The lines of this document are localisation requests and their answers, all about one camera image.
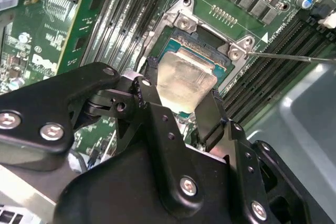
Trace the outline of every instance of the black plastic bracket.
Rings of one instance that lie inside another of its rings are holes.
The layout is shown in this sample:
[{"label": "black plastic bracket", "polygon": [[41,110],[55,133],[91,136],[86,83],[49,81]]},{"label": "black plastic bracket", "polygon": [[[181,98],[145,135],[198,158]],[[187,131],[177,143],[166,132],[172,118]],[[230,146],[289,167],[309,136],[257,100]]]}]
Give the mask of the black plastic bracket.
[{"label": "black plastic bracket", "polygon": [[[0,129],[0,163],[34,170],[60,167],[72,146],[74,122],[85,100],[113,88],[119,79],[115,70],[96,62],[0,96],[0,113],[19,118],[13,129]],[[62,137],[43,138],[40,130],[46,124],[60,127]]]},{"label": "black plastic bracket", "polygon": [[333,223],[321,206],[266,142],[256,141],[268,202],[281,223]]},{"label": "black plastic bracket", "polygon": [[198,137],[210,151],[224,134],[224,125],[229,121],[223,100],[216,89],[211,90],[195,109]]},{"label": "black plastic bracket", "polygon": [[250,148],[243,128],[233,121],[227,122],[224,136],[210,153],[222,156],[230,166],[232,218],[239,223],[280,223],[269,208],[258,157]]},{"label": "black plastic bracket", "polygon": [[[133,87],[139,99],[140,111],[146,118],[146,143],[154,168],[160,199],[164,207],[177,218],[191,217],[204,201],[204,192],[172,111],[161,106],[156,87],[146,78],[137,77]],[[193,195],[183,191],[181,181],[195,186]]]}]

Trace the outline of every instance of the screw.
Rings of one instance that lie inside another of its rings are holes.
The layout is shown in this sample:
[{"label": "screw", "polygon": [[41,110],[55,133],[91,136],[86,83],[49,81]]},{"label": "screw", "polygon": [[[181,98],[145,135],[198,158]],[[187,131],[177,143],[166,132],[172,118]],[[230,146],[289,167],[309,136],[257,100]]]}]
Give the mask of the screw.
[{"label": "screw", "polygon": [[21,123],[21,118],[12,112],[0,113],[0,129],[14,129]]},{"label": "screw", "polygon": [[267,144],[265,144],[265,143],[261,143],[261,145],[263,146],[263,148],[264,148],[265,150],[267,150],[268,152],[270,151],[270,148],[268,147]]},{"label": "screw", "polygon": [[188,30],[190,27],[190,22],[186,17],[182,17],[177,21],[177,26],[182,30]]},{"label": "screw", "polygon": [[206,147],[205,147],[205,145],[204,145],[204,144],[200,144],[200,143],[198,143],[198,144],[196,145],[196,149],[198,149],[198,150],[201,151],[201,152],[205,152],[205,151],[206,151]]},{"label": "screw", "polygon": [[246,39],[245,40],[245,45],[246,46],[249,46],[249,45],[251,45],[252,44],[252,40],[251,39]]},{"label": "screw", "polygon": [[190,6],[191,5],[191,0],[183,0],[183,5],[184,6]]},{"label": "screw", "polygon": [[231,50],[229,57],[231,60],[238,60],[240,58],[240,54],[237,52],[238,49],[234,48]]},{"label": "screw", "polygon": [[256,201],[251,203],[253,213],[258,217],[259,220],[266,220],[267,214],[262,205]]},{"label": "screw", "polygon": [[240,127],[240,126],[239,126],[239,124],[237,124],[237,123],[234,123],[233,125],[235,126],[235,128],[236,128],[237,130],[239,130],[239,131],[241,131],[241,130],[242,130],[242,127]]},{"label": "screw", "polygon": [[183,177],[180,181],[182,191],[188,196],[194,196],[197,193],[197,187],[189,178]]},{"label": "screw", "polygon": [[110,76],[114,76],[114,72],[112,68],[104,68],[103,70],[105,73],[107,73]]},{"label": "screw", "polygon": [[146,79],[143,79],[142,83],[145,84],[146,86],[150,86],[151,85],[151,83],[149,81],[147,81]]},{"label": "screw", "polygon": [[41,128],[40,135],[45,140],[55,141],[55,140],[59,140],[63,137],[64,131],[57,124],[52,124],[51,123],[51,124],[46,124]]}]

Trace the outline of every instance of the metal bar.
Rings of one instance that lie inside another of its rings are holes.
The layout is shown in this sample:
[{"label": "metal bar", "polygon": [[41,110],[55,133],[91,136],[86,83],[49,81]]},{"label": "metal bar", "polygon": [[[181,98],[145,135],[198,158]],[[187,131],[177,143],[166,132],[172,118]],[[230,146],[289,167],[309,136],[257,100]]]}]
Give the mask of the metal bar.
[{"label": "metal bar", "polygon": [[51,223],[60,193],[77,176],[68,161],[52,172],[0,165],[0,198],[10,198],[44,222]]},{"label": "metal bar", "polygon": [[278,55],[278,54],[265,54],[263,52],[249,52],[249,56],[272,58],[272,59],[285,59],[285,60],[297,60],[309,63],[326,63],[336,65],[336,59],[322,59],[322,58],[312,58],[307,56],[297,56],[297,55]]}]

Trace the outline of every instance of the gray metal panel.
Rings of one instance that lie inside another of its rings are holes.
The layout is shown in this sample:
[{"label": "gray metal panel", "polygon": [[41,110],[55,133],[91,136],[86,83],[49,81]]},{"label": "gray metal panel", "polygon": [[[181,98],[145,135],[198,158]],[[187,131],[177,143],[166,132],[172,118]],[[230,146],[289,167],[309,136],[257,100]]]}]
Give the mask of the gray metal panel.
[{"label": "gray metal panel", "polygon": [[318,65],[258,123],[268,142],[336,222],[336,67]]}]

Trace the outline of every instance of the green circuit board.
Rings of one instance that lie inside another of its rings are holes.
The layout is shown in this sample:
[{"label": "green circuit board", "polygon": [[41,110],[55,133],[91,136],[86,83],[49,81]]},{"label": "green circuit board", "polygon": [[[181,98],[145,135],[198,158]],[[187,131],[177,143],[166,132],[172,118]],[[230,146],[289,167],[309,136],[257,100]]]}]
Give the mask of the green circuit board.
[{"label": "green circuit board", "polygon": [[[19,0],[9,9],[15,12],[14,21],[3,31],[0,92],[94,61],[108,63],[121,72],[132,69],[148,32],[177,1]],[[264,51],[300,10],[296,0],[254,0],[246,8],[242,1],[194,0],[193,15],[232,41],[253,36],[253,51]],[[265,10],[260,13],[254,6]],[[265,19],[266,14],[273,14],[271,21]],[[151,56],[163,52],[171,34],[172,28],[163,30]],[[325,47],[320,57],[332,49]],[[233,68],[228,67],[225,74]],[[101,120],[76,134],[76,147],[87,153],[99,139],[111,137],[113,131],[112,120]]]}]

